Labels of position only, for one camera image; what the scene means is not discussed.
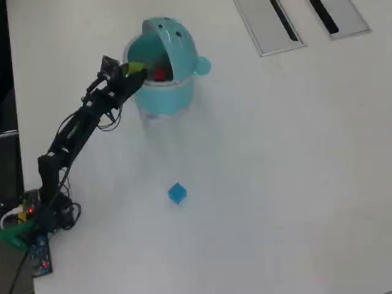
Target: teal container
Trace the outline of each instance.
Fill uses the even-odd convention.
[[[206,75],[211,63],[200,57],[189,31],[172,18],[151,18],[142,34],[126,48],[128,62],[143,62],[148,78],[136,93],[136,103],[149,115],[172,116],[189,107],[194,96],[194,75]],[[154,81],[154,71],[163,69],[165,81]]]

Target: yellow object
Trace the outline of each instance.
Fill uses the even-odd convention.
[[[21,219],[23,222],[26,222],[26,221],[27,221],[26,215],[27,215],[27,213],[24,212],[24,211],[23,211],[22,213],[19,213],[19,214],[18,214],[18,224],[19,224],[19,223],[22,223],[19,219]]]
[[[141,72],[143,69],[146,69],[147,66],[142,62],[130,62],[128,63],[128,75],[131,75],[135,72]]]

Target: red object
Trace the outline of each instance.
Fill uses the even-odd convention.
[[[166,71],[164,69],[156,69],[154,71],[154,81],[165,81]]]

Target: white table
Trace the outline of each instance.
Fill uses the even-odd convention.
[[[128,101],[93,134],[70,173],[83,213],[37,294],[392,289],[392,2],[355,0],[373,32],[334,42],[283,3],[307,48],[260,58],[231,0],[8,1],[26,189],[144,19],[180,19],[213,64],[186,115],[146,126]]]

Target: blue cube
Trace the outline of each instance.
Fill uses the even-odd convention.
[[[186,190],[182,185],[178,183],[176,183],[169,190],[169,198],[172,199],[177,204],[183,201],[185,197],[186,197]]]

